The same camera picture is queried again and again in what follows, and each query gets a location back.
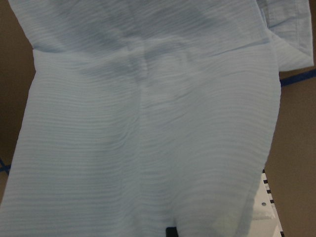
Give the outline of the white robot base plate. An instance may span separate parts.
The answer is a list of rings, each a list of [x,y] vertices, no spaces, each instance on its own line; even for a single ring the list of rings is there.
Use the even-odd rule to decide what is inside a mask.
[[[284,237],[275,202],[263,169],[254,199],[253,215],[248,237]]]

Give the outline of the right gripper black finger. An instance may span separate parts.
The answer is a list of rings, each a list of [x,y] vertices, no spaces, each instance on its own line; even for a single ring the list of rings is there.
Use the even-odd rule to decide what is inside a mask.
[[[177,228],[176,227],[167,227],[165,229],[166,237],[177,237]]]

